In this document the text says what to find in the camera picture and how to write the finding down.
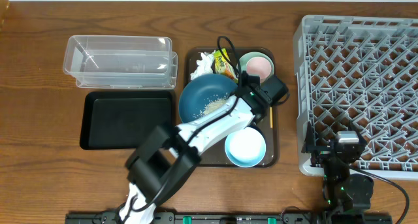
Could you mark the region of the pink cup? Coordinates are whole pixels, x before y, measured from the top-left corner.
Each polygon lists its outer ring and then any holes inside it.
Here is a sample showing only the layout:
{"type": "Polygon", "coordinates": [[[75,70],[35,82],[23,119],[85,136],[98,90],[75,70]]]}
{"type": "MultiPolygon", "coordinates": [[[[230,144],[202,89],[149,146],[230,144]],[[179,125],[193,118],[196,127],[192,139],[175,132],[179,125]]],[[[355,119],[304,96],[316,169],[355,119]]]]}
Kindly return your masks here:
{"type": "Polygon", "coordinates": [[[272,73],[272,65],[265,57],[253,57],[246,63],[246,72],[258,76],[263,83],[272,73]]]}

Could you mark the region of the mint green bowl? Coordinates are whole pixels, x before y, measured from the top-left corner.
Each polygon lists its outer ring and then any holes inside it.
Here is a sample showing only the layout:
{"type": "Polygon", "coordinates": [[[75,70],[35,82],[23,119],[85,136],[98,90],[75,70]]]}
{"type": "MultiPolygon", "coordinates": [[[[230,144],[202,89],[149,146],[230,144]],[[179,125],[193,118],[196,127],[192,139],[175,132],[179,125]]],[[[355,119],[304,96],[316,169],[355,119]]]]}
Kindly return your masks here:
{"type": "Polygon", "coordinates": [[[270,78],[274,74],[274,63],[261,52],[248,52],[239,59],[239,64],[248,75],[258,76],[260,82],[270,78]]]}

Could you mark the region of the pile of rice grains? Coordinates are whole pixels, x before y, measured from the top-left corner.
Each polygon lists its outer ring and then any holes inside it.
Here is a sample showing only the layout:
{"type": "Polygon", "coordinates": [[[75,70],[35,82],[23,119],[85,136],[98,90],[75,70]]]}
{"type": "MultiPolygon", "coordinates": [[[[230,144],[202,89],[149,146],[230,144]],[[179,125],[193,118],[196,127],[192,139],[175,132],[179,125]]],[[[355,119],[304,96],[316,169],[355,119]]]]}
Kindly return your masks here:
{"type": "Polygon", "coordinates": [[[215,94],[210,98],[207,98],[208,102],[203,106],[203,109],[200,110],[200,116],[212,113],[219,107],[223,106],[227,102],[228,97],[228,94],[215,94]]]}

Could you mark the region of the light blue bowl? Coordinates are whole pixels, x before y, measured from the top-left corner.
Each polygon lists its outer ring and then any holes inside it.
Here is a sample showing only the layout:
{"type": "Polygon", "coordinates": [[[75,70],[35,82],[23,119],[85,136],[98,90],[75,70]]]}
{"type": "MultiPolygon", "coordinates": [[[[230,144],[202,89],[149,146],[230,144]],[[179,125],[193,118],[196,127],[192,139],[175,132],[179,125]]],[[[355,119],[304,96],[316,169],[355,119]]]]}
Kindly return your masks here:
{"type": "Polygon", "coordinates": [[[231,133],[225,140],[225,154],[238,167],[254,167],[266,153],[263,135],[252,127],[231,133]]]}

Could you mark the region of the dark blue plate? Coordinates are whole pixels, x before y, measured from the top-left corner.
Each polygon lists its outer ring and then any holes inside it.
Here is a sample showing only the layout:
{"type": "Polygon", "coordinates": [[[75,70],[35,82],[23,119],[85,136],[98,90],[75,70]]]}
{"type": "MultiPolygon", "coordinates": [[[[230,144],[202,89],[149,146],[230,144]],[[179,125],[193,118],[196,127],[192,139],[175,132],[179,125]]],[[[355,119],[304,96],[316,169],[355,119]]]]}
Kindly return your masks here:
{"type": "Polygon", "coordinates": [[[200,116],[200,110],[208,102],[207,98],[215,94],[230,95],[237,88],[230,78],[220,74],[205,74],[192,80],[180,95],[178,111],[183,123],[194,121],[200,116]]]}

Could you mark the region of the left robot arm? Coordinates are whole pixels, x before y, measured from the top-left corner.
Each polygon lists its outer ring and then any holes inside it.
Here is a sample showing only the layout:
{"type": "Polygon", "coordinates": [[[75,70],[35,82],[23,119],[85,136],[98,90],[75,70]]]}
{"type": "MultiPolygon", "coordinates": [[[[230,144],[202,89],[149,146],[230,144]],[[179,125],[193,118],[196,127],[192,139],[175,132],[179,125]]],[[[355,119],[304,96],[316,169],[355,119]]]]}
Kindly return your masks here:
{"type": "Polygon", "coordinates": [[[201,155],[231,133],[261,121],[268,108],[289,98],[277,77],[264,82],[243,72],[226,103],[195,121],[158,126],[128,158],[129,195],[116,223],[151,223],[155,208],[187,181],[201,155]]]}

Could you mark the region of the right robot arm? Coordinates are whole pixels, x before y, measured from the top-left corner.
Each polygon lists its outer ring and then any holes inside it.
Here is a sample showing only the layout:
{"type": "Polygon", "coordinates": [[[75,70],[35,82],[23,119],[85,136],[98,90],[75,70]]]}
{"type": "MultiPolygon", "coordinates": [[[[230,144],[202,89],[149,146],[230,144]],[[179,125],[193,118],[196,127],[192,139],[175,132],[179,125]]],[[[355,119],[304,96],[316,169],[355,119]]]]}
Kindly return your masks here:
{"type": "Polygon", "coordinates": [[[302,153],[311,155],[312,165],[323,167],[323,197],[329,207],[315,218],[316,223],[365,223],[364,211],[370,209],[373,180],[363,174],[351,174],[350,164],[361,156],[366,140],[352,123],[337,132],[326,145],[318,146],[314,128],[309,125],[302,153]]]}

